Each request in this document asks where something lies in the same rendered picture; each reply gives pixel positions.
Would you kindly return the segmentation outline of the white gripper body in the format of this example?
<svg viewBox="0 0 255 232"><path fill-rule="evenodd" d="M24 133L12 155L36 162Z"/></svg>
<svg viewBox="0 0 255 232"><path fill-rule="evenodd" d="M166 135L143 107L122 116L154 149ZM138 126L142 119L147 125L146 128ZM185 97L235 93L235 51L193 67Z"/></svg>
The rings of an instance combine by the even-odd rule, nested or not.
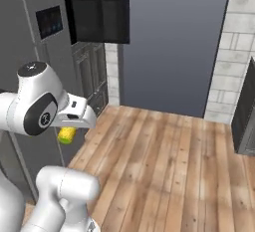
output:
<svg viewBox="0 0 255 232"><path fill-rule="evenodd" d="M52 122L52 126L62 127L70 126L75 128L95 128L97 117L95 112L90 106L87 106L85 113L81 118L60 118L56 115Z"/></svg>

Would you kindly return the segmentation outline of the yellow corn cob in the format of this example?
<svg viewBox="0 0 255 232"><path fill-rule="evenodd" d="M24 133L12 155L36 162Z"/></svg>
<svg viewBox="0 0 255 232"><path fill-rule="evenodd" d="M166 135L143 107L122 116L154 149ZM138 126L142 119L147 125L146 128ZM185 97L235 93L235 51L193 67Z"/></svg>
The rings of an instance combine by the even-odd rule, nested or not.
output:
<svg viewBox="0 0 255 232"><path fill-rule="evenodd" d="M62 127L58 133L58 141L62 144L70 144L76 135L76 129L74 127Z"/></svg>

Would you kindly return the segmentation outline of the black microwave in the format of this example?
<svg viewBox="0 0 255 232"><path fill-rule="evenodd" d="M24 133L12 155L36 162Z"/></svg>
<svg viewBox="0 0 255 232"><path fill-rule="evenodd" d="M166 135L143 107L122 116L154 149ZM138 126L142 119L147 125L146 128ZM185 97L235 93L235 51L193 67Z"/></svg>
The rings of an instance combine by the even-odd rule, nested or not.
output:
<svg viewBox="0 0 255 232"><path fill-rule="evenodd" d="M71 44L99 43L103 38L99 0L65 0Z"/></svg>

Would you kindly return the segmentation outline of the black microwave door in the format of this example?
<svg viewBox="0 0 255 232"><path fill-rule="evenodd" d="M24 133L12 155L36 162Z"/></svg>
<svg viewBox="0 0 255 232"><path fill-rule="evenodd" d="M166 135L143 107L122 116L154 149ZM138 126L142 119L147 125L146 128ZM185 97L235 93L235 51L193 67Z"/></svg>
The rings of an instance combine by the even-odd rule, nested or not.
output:
<svg viewBox="0 0 255 232"><path fill-rule="evenodd" d="M129 0L102 0L104 41L129 43Z"/></svg>

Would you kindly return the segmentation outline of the dark grey tall cupboard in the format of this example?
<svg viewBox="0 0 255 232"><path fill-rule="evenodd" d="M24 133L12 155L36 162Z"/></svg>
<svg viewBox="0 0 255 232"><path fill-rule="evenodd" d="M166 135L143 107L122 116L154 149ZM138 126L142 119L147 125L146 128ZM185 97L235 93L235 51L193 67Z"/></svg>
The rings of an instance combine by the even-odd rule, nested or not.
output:
<svg viewBox="0 0 255 232"><path fill-rule="evenodd" d="M105 45L78 42L72 46L72 53L80 95L99 116L109 102Z"/></svg>

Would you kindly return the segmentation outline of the grey fridge with screen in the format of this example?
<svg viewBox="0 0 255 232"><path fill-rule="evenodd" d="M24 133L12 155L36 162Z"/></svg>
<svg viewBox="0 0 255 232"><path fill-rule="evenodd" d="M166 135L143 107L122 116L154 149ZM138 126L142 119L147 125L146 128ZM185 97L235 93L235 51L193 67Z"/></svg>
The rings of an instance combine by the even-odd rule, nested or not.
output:
<svg viewBox="0 0 255 232"><path fill-rule="evenodd" d="M82 93L65 0L0 0L0 89L15 93L17 70L34 61L50 64L67 92ZM29 203L38 199L35 178L40 168L65 166L75 153L58 144L54 127L38 136L0 129L0 168Z"/></svg>

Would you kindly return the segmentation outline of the black oven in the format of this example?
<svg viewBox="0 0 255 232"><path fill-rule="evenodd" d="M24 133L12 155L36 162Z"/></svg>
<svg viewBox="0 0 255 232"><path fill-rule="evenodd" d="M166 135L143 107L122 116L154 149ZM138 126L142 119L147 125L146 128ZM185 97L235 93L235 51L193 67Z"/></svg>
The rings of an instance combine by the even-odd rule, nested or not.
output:
<svg viewBox="0 0 255 232"><path fill-rule="evenodd" d="M231 123L234 150L255 156L255 60L250 59Z"/></svg>

